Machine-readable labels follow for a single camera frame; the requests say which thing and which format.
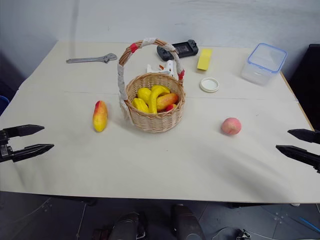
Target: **peach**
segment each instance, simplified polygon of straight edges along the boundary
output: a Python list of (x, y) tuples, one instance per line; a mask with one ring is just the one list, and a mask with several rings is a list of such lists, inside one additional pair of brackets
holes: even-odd
[(241, 122), (235, 117), (229, 117), (221, 125), (221, 129), (224, 133), (229, 135), (235, 135), (241, 130)]

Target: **sponge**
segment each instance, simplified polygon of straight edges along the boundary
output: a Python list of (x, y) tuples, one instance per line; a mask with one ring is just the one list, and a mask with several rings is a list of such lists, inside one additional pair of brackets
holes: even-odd
[(197, 69), (207, 70), (209, 68), (212, 49), (204, 48), (201, 51)]

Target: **white bottle cap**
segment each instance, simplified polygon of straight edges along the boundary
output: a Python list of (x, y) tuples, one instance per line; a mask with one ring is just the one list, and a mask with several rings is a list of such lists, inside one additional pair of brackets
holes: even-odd
[(208, 93), (214, 93), (219, 89), (219, 82), (213, 77), (206, 77), (201, 80), (200, 88)]

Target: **game controller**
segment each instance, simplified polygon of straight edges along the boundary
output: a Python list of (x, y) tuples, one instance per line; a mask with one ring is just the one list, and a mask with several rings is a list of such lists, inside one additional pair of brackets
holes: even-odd
[[(175, 43), (175, 44), (173, 44), (173, 46), (175, 47), (175, 50), (176, 50), (179, 58), (197, 55), (197, 53), (199, 51), (197, 43), (191, 39), (188, 41), (185, 41), (185, 42)], [(172, 54), (169, 51), (164, 50), (160, 46), (158, 46), (156, 48), (156, 51), (163, 61), (168, 61), (168, 60), (174, 59), (174, 57), (172, 56)]]

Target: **clear plastic container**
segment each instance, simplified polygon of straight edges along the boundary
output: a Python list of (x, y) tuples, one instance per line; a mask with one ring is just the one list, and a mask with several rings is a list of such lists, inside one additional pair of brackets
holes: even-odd
[(285, 50), (259, 43), (244, 64), (241, 75), (250, 82), (265, 85), (280, 72), (287, 55)]

